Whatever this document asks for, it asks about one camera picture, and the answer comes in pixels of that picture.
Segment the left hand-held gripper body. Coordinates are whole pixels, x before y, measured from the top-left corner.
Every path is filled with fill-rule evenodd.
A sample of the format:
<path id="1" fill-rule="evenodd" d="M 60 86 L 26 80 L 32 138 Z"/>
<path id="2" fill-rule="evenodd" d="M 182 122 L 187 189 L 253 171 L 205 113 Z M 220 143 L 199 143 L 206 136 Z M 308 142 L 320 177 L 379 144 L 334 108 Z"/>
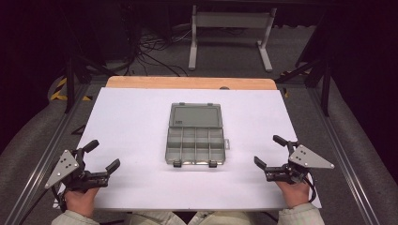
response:
<path id="1" fill-rule="evenodd" d="M 108 171 L 90 172 L 85 169 L 84 154 L 91 151 L 91 147 L 73 151 L 65 150 L 55 164 L 44 187 L 49 189 L 57 183 L 62 183 L 66 189 L 72 191 L 107 187 L 110 178 Z"/>

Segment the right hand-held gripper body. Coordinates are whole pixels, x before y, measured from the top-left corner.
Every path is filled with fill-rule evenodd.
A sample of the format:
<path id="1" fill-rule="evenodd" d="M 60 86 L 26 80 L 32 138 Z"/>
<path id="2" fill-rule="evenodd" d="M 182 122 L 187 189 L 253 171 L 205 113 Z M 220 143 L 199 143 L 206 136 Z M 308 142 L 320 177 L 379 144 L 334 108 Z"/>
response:
<path id="1" fill-rule="evenodd" d="M 291 141 L 277 141 L 288 150 L 287 162 L 281 167 L 264 168 L 267 180 L 295 184 L 304 182 L 310 169 L 333 169 L 334 165 L 303 144 Z"/>

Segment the grey plastic compartment box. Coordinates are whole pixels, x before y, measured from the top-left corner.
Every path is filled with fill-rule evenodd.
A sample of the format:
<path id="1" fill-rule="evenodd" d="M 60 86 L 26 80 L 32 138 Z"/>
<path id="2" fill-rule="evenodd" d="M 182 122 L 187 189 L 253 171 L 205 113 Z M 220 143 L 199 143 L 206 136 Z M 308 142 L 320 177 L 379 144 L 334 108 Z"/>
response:
<path id="1" fill-rule="evenodd" d="M 172 104 L 165 150 L 167 164 L 175 168 L 183 165 L 217 168 L 226 160 L 227 144 L 220 104 Z"/>

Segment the person's right hand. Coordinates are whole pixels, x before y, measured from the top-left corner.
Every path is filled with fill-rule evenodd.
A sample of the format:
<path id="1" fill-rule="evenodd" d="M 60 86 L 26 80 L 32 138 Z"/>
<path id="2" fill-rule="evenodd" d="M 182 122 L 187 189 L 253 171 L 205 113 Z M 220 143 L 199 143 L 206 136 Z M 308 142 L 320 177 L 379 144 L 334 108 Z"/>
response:
<path id="1" fill-rule="evenodd" d="M 310 187 L 307 184 L 289 185 L 285 182 L 277 182 L 277 186 L 282 191 L 285 203 L 289 208 L 309 202 Z"/>

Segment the person's left hand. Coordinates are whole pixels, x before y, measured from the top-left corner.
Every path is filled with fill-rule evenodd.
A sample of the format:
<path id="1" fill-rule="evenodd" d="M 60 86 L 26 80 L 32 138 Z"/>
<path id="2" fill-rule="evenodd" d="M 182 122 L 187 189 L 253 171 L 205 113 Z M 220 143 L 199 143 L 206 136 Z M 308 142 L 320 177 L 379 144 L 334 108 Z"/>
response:
<path id="1" fill-rule="evenodd" d="M 78 213 L 86 218 L 92 218 L 94 214 L 95 197 L 99 188 L 91 188 L 87 192 L 68 191 L 65 201 L 69 211 Z"/>

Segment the white board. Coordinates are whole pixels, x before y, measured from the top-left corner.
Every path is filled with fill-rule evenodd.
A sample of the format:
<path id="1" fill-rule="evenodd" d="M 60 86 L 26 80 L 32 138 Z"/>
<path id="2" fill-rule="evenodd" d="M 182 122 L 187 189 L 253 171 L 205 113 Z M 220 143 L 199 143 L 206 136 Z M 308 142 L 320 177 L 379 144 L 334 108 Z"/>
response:
<path id="1" fill-rule="evenodd" d="M 226 161 L 217 168 L 165 161 L 173 103 L 218 103 Z M 120 167 L 95 200 L 99 210 L 271 210 L 285 206 L 276 184 L 253 162 L 281 166 L 288 152 L 272 140 L 297 138 L 277 90 L 189 90 L 103 88 L 79 145 L 99 146 L 84 157 L 86 168 L 101 172 L 115 159 Z"/>

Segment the yellow black floor tape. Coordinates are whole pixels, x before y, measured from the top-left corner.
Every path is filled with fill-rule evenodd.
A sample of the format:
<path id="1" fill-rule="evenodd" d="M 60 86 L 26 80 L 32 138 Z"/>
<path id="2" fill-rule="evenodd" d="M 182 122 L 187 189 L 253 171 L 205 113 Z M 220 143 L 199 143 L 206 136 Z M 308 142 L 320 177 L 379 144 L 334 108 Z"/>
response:
<path id="1" fill-rule="evenodd" d="M 51 94 L 50 100 L 67 100 L 68 97 L 61 94 L 61 91 L 66 84 L 67 84 L 67 78 L 64 77 L 55 87 L 54 92 Z"/>

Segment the person's left leg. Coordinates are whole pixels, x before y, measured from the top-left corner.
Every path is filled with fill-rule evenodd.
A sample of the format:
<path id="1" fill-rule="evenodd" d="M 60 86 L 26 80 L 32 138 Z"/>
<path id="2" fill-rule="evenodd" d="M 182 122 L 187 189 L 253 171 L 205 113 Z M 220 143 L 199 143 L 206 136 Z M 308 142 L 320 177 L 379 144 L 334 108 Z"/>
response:
<path id="1" fill-rule="evenodd" d="M 127 217 L 125 225 L 179 225 L 180 219 L 172 212 L 135 212 Z"/>

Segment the person's leg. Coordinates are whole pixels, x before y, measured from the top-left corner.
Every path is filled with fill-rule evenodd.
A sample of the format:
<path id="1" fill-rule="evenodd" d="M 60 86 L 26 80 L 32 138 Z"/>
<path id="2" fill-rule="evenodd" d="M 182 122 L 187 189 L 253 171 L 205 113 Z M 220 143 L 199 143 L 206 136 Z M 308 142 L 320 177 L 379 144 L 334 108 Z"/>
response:
<path id="1" fill-rule="evenodd" d="M 251 217 L 244 212 L 197 212 L 188 225 L 253 225 Z"/>
<path id="2" fill-rule="evenodd" d="M 180 219 L 172 212 L 135 212 L 127 217 L 125 225 L 179 225 Z"/>

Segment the person's right leg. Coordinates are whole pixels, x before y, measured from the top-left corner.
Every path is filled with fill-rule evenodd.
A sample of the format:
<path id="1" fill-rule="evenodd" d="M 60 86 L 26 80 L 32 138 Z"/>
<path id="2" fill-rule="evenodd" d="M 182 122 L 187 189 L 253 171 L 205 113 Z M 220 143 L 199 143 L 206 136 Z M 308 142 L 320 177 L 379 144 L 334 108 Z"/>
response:
<path id="1" fill-rule="evenodd" d="M 197 212 L 188 225 L 253 225 L 251 217 L 244 212 Z"/>

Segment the grey metal stand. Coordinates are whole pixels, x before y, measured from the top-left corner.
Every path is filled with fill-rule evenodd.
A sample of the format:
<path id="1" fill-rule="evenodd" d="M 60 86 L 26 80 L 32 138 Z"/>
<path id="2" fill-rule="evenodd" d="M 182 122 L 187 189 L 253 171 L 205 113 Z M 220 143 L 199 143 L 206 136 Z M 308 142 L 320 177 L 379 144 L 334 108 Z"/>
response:
<path id="1" fill-rule="evenodd" d="M 197 28 L 248 28 L 265 29 L 261 40 L 256 42 L 266 72 L 271 72 L 271 65 L 266 49 L 270 31 L 276 17 L 276 8 L 269 12 L 208 12 L 199 11 L 198 6 L 192 7 L 191 12 L 191 48 L 189 56 L 189 70 L 196 69 L 198 50 Z"/>

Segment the aluminium rail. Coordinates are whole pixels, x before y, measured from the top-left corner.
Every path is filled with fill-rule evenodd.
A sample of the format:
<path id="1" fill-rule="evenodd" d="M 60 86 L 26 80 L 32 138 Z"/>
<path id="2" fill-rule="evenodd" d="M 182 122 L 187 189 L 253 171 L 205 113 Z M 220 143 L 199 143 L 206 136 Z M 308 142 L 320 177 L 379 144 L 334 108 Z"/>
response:
<path id="1" fill-rule="evenodd" d="M 0 155 L 0 225 L 17 225 L 43 190 L 44 176 L 88 88 L 75 88 L 77 100 L 70 109 L 65 101 L 51 101 Z"/>
<path id="2" fill-rule="evenodd" d="M 308 89 L 309 96 L 315 106 L 317 113 L 320 115 L 321 121 L 329 135 L 332 143 L 334 155 L 338 161 L 341 171 L 344 175 L 345 181 L 348 184 L 350 192 L 360 210 L 362 218 L 366 225 L 380 225 L 380 222 L 375 214 L 372 205 L 363 189 L 363 185 L 359 180 L 345 150 L 337 135 L 337 132 L 330 121 L 330 118 L 325 115 L 321 108 L 321 100 L 317 92 L 310 88 Z"/>

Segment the black metal frame stand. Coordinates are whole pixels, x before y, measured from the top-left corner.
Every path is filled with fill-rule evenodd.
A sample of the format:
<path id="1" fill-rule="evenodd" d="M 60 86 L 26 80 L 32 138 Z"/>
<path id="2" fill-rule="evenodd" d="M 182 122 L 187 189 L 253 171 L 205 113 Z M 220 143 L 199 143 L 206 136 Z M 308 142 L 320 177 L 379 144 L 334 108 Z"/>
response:
<path id="1" fill-rule="evenodd" d="M 329 117 L 329 86 L 331 80 L 331 67 L 327 59 L 316 59 L 310 63 L 300 66 L 293 71 L 285 72 L 280 78 L 276 79 L 276 83 L 287 82 L 299 74 L 304 74 L 308 71 L 307 78 L 304 80 L 304 85 L 307 88 L 315 88 L 319 82 L 322 82 L 320 107 L 323 114 Z"/>
<path id="2" fill-rule="evenodd" d="M 65 113 L 69 113 L 71 111 L 76 101 L 75 79 L 78 79 L 79 83 L 82 84 L 88 84 L 91 82 L 92 76 L 88 67 L 95 69 L 99 74 L 107 76 L 114 75 L 114 73 L 106 67 L 101 66 L 82 55 L 72 54 L 66 63 L 67 108 Z"/>

